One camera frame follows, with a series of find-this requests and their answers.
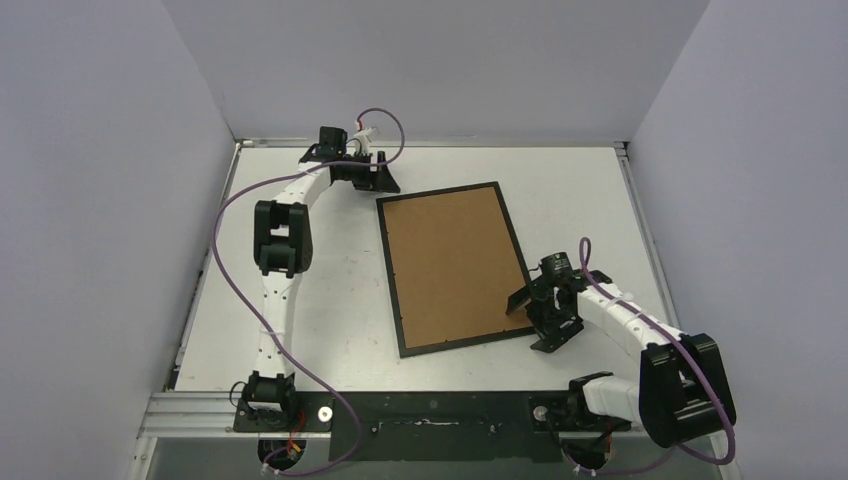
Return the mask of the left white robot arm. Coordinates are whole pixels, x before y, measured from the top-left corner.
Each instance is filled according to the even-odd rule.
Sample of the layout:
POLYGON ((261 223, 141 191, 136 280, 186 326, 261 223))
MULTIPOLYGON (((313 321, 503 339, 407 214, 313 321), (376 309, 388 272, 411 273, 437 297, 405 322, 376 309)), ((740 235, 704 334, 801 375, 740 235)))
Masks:
POLYGON ((239 400, 242 415, 288 430, 303 416, 295 387, 291 348, 295 297, 313 258, 310 209, 337 181, 367 192, 397 193, 386 154, 372 151, 375 127, 353 135, 324 126, 301 157, 294 177, 270 200, 254 207, 253 259, 260 272, 263 317, 256 360, 239 400))

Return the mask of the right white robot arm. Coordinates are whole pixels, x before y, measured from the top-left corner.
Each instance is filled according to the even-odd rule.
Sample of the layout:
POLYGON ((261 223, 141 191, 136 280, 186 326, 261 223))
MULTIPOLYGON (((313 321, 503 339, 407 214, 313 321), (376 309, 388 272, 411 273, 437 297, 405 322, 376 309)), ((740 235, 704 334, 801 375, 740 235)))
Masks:
POLYGON ((707 436, 737 421, 720 350, 707 334, 687 334, 647 313, 600 270, 573 267, 568 256, 543 258, 540 274, 512 293, 507 313, 525 311, 538 339, 532 349, 552 353, 588 325, 633 360, 637 380, 609 371, 569 381, 543 404, 555 429, 589 430, 607 424, 638 426, 663 448, 707 436))

